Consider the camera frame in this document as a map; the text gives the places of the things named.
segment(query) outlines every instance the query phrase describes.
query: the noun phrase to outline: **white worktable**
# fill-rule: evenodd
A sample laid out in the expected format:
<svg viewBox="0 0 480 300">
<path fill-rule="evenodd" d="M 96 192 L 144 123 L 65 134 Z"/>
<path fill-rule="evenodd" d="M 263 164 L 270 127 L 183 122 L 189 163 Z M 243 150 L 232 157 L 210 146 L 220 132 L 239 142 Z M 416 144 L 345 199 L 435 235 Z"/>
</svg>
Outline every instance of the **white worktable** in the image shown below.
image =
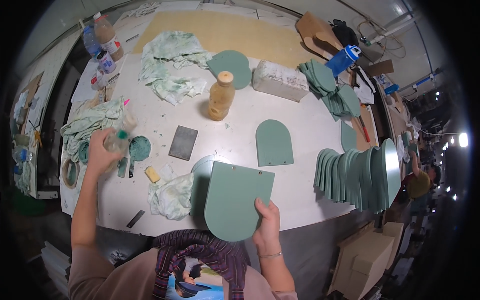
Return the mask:
<svg viewBox="0 0 480 300">
<path fill-rule="evenodd" d="M 120 18 L 119 22 L 126 22 L 128 19 L 130 18 Z M 133 33 L 130 31 L 125 36 L 133 36 Z M 280 209 L 281 230 L 321 222 L 354 209 L 354 206 L 348 203 L 333 203 L 323 197 L 323 192 L 313 187 L 319 151 L 332 148 L 343 153 L 343 150 L 340 144 L 340 121 L 334 122 L 323 101 L 317 100 L 312 93 L 305 96 L 300 103 L 296 103 L 256 92 L 250 84 L 236 91 L 228 116 L 221 122 L 215 122 L 206 115 L 208 93 L 194 98 L 185 97 L 181 104 L 173 107 L 160 100 L 144 83 L 138 83 L 140 60 L 141 54 L 129 54 L 125 57 L 112 98 L 123 96 L 130 99 L 127 107 L 140 121 L 132 135 L 146 136 L 152 144 L 152 150 L 149 158 L 135 162 L 133 178 L 120 178 L 116 171 L 100 178 L 99 225 L 150 236 L 175 229 L 204 228 L 201 218 L 186 216 L 182 221 L 174 221 L 161 215 L 152 215 L 147 202 L 150 181 L 144 170 L 147 166 L 153 166 L 158 171 L 165 163 L 169 163 L 178 175 L 182 175 L 190 173 L 200 158 L 211 154 L 222 155 L 236 165 L 275 173 L 271 198 Z M 249 58 L 249 62 L 250 68 L 254 69 L 259 60 Z M 208 81 L 208 87 L 215 82 L 210 71 L 202 70 L 196 65 L 181 70 L 174 69 L 171 63 L 167 66 L 174 76 L 202 77 Z M 81 110 L 78 108 L 80 105 L 73 104 L 69 119 Z M 278 120 L 289 129 L 295 162 L 293 165 L 258 167 L 255 131 L 257 126 L 267 119 Z M 168 156 L 178 125 L 198 130 L 190 161 Z M 63 190 L 61 196 L 62 203 L 68 206 L 66 208 L 63 205 L 63 211 L 73 214 L 77 199 L 72 193 L 67 194 Z M 127 228 L 126 225 L 139 210 L 146 213 L 132 228 Z"/>
</svg>

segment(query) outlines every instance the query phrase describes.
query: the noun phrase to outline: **yellow shirt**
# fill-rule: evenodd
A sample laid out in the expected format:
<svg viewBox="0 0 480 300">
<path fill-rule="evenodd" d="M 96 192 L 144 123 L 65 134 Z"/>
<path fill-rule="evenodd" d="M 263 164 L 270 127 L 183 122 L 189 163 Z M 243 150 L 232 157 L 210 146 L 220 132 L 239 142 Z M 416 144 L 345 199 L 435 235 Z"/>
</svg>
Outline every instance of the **yellow shirt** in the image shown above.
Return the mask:
<svg viewBox="0 0 480 300">
<path fill-rule="evenodd" d="M 418 198 L 428 193 L 432 182 L 424 171 L 420 170 L 418 177 L 413 177 L 407 184 L 407 193 L 410 198 Z"/>
</svg>

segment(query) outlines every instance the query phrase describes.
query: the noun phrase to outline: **blue plastic container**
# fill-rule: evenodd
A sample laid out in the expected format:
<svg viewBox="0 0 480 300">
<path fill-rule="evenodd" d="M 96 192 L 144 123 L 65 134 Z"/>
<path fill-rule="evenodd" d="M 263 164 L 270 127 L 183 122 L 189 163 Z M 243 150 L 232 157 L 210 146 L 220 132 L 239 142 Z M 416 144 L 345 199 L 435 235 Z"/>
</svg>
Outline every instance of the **blue plastic container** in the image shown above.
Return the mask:
<svg viewBox="0 0 480 300">
<path fill-rule="evenodd" d="M 325 64 L 325 66 L 332 69 L 333 77 L 337 77 L 341 72 L 345 71 L 357 59 L 359 59 L 360 53 L 361 49 L 357 46 L 347 45 L 345 48 L 335 54 L 335 56 L 333 56 L 332 59 Z"/>
<path fill-rule="evenodd" d="M 391 86 L 385 89 L 385 95 L 389 95 L 393 92 L 396 92 L 398 91 L 398 89 L 399 89 L 398 84 L 392 84 Z"/>
</svg>

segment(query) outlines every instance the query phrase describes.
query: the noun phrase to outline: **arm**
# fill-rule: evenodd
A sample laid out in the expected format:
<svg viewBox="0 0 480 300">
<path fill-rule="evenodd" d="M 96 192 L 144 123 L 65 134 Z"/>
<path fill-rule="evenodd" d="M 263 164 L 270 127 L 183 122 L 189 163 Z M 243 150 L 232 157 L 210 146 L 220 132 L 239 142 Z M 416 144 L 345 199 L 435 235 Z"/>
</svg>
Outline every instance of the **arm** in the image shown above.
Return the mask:
<svg viewBox="0 0 480 300">
<path fill-rule="evenodd" d="M 420 173 L 420 168 L 418 164 L 417 154 L 411 150 L 408 153 L 410 153 L 410 156 L 412 157 L 412 172 L 415 177 L 418 177 Z"/>
<path fill-rule="evenodd" d="M 295 283 L 285 265 L 283 255 L 272 258 L 261 257 L 282 251 L 278 238 L 280 233 L 280 211 L 272 201 L 270 201 L 267 207 L 260 198 L 255 199 L 255 207 L 263 217 L 260 227 L 253 234 L 253 242 L 259 254 L 262 275 L 275 292 L 295 291 Z"/>
<path fill-rule="evenodd" d="M 88 166 L 72 218 L 72 250 L 77 246 L 94 247 L 96 229 L 96 184 L 98 177 L 109 165 L 123 157 L 121 153 L 110 153 L 103 141 L 112 128 L 93 132 L 88 147 Z"/>
</svg>

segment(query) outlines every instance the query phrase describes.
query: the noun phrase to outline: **styrofoam block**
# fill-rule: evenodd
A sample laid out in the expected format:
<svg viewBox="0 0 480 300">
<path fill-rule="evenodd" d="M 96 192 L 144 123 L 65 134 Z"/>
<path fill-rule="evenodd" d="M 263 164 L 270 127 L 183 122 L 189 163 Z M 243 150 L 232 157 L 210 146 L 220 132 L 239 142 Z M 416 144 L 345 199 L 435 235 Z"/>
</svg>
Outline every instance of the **styrofoam block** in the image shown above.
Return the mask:
<svg viewBox="0 0 480 300">
<path fill-rule="evenodd" d="M 267 60 L 258 63 L 253 73 L 253 88 L 295 102 L 309 92 L 307 77 L 302 72 Z"/>
</svg>

